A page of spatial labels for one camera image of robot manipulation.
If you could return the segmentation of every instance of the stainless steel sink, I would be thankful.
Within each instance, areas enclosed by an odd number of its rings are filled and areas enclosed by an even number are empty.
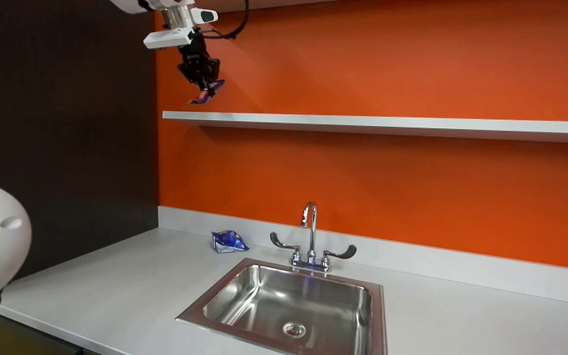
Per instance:
[[[287,354],[387,354],[379,285],[255,259],[239,263],[178,318]]]

